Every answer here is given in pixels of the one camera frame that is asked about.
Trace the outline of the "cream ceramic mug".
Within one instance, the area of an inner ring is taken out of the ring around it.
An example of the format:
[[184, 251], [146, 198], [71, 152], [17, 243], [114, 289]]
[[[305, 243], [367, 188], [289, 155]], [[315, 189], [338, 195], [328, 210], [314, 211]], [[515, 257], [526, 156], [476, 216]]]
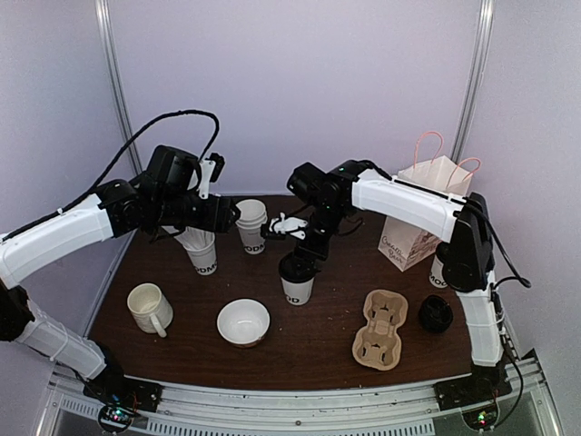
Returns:
[[167, 337], [167, 329], [173, 320], [173, 308], [158, 285], [143, 283], [134, 287], [127, 296], [126, 304], [143, 332]]

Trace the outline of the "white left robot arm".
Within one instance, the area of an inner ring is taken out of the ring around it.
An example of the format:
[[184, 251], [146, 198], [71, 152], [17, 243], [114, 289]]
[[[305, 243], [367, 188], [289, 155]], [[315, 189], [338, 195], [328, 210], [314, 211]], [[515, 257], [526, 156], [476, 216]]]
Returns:
[[104, 346], [85, 339], [32, 302], [21, 282], [32, 273], [93, 243], [134, 230], [154, 235], [163, 226], [226, 233], [241, 211], [230, 197], [212, 195], [224, 159], [199, 158], [159, 145], [146, 170], [131, 181], [90, 189], [75, 206], [1, 238], [1, 339], [22, 343], [77, 371], [111, 403], [125, 401], [131, 385]]

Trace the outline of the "brown pulp cup carrier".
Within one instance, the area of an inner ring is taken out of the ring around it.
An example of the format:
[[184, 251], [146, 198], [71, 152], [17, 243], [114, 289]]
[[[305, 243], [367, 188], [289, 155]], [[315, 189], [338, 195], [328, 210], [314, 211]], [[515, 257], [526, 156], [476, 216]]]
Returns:
[[381, 372], [399, 364], [398, 329], [407, 320], [408, 309], [407, 299], [397, 292], [377, 289], [367, 295], [362, 310], [367, 324], [357, 331], [351, 347], [358, 364]]

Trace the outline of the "paper cup holding straws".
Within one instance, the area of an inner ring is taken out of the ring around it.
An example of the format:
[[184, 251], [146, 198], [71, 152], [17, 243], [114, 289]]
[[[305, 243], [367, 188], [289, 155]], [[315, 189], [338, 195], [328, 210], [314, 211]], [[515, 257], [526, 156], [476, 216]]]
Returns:
[[210, 275], [217, 270], [214, 233], [188, 227], [175, 239], [185, 249], [199, 275]]

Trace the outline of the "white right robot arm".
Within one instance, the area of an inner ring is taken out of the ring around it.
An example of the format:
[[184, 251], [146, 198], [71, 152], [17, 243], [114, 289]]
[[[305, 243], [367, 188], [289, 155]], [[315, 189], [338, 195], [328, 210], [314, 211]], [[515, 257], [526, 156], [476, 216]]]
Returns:
[[502, 305], [497, 295], [493, 249], [500, 245], [483, 196], [442, 193], [401, 181], [368, 160], [348, 160], [324, 172], [312, 163], [293, 170], [288, 189], [313, 212], [306, 220], [281, 216], [272, 230], [296, 239], [279, 262], [287, 297], [310, 293], [340, 223], [357, 211], [380, 213], [411, 224], [448, 248], [443, 278], [460, 299], [471, 344], [472, 375], [465, 391], [483, 401], [502, 380]]

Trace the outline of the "stack of black lids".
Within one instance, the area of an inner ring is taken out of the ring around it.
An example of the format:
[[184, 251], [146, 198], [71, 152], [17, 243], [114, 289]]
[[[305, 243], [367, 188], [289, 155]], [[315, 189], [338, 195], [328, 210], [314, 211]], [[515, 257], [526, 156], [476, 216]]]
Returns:
[[453, 311], [446, 300], [431, 294], [421, 304], [419, 322], [428, 332], [443, 333], [453, 322]]

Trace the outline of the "aluminium frame right post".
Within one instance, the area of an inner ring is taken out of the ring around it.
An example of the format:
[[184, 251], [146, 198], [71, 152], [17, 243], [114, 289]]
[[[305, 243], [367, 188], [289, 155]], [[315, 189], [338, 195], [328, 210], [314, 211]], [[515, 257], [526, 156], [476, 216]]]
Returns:
[[459, 163], [462, 160], [470, 127], [476, 112], [478, 93], [487, 65], [495, 12], [495, 0], [482, 0], [480, 2], [475, 43], [468, 74], [468, 84], [452, 147], [451, 160], [455, 163]]

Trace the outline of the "aluminium front table rail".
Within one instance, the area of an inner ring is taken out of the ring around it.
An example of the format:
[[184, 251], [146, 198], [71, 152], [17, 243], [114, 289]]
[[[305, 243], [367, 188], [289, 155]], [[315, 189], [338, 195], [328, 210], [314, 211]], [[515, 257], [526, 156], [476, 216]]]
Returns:
[[[512, 391], [444, 410], [436, 381], [330, 391], [240, 391], [161, 382], [156, 411], [138, 411], [120, 435], [565, 435], [536, 358], [512, 365]], [[33, 435], [108, 435], [97, 422], [103, 405], [83, 395], [83, 385], [61, 365], [41, 397]], [[499, 408], [494, 431], [473, 430], [476, 408]]]

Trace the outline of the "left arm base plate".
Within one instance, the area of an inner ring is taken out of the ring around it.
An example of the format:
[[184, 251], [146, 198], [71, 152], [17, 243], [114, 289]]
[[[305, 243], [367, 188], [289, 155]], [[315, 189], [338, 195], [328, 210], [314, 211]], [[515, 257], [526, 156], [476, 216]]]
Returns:
[[85, 396], [127, 411], [156, 412], [162, 397], [162, 385], [151, 381], [123, 377], [117, 384], [99, 384], [81, 376], [77, 380], [84, 385]]

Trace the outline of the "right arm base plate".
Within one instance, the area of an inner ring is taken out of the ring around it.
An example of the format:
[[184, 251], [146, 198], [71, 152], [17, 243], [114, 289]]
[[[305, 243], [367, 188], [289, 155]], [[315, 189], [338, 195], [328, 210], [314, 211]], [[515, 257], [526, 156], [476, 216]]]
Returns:
[[470, 374], [439, 381], [434, 385], [434, 391], [439, 409], [448, 411], [494, 401], [497, 396], [508, 395], [513, 389], [509, 381], [492, 381], [489, 377]]

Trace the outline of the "white ceramic bowl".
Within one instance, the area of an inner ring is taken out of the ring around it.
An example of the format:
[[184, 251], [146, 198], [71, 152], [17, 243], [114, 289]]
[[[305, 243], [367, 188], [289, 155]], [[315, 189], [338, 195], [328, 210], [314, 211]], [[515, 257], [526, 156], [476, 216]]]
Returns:
[[256, 300], [239, 299], [220, 310], [216, 328], [220, 336], [238, 348], [250, 348], [260, 343], [271, 324], [267, 308]]

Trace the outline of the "stack of white paper cups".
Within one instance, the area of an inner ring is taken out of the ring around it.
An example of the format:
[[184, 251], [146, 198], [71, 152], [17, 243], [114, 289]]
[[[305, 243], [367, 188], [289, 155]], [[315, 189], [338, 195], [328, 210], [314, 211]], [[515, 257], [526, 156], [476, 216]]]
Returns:
[[266, 205], [257, 199], [246, 199], [236, 203], [241, 212], [236, 222], [243, 250], [247, 254], [260, 254], [265, 248], [261, 227], [267, 222]]

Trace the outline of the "white paper coffee cup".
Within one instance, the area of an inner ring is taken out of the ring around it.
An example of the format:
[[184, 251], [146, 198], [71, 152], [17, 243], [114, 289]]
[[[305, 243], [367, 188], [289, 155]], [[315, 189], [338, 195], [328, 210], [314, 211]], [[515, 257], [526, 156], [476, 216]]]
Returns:
[[281, 284], [287, 302], [294, 306], [302, 306], [310, 300], [314, 278], [304, 282], [291, 282], [281, 278]]
[[443, 277], [443, 269], [444, 269], [444, 262], [439, 259], [439, 257], [435, 254], [433, 258], [433, 262], [431, 265], [430, 273], [429, 273], [429, 281], [430, 283], [439, 289], [444, 289], [448, 286], [447, 282]]

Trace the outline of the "aluminium frame left post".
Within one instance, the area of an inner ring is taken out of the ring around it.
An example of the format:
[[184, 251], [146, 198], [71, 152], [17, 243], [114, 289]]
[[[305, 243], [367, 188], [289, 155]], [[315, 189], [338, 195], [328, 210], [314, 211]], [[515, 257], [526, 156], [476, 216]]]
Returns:
[[95, 0], [94, 6], [97, 25], [103, 46], [104, 58], [113, 92], [115, 112], [121, 128], [123, 139], [129, 140], [133, 135], [133, 129], [131, 126], [127, 103], [123, 92], [122, 77], [114, 43], [109, 1]]

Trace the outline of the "white paper takeout bag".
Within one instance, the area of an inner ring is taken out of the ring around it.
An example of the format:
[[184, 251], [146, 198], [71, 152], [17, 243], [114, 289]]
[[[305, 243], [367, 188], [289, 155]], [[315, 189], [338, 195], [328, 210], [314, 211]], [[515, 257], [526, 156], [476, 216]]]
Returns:
[[[419, 145], [430, 135], [439, 139], [439, 147], [434, 156], [427, 161], [419, 160]], [[417, 140], [413, 164], [398, 173], [402, 181], [446, 194], [465, 196], [481, 162], [478, 158], [467, 158], [454, 163], [445, 155], [440, 155], [444, 138], [439, 132], [425, 132]], [[384, 254], [401, 272], [423, 261], [436, 251], [440, 239], [411, 224], [392, 217], [384, 222], [379, 239], [378, 250]]]

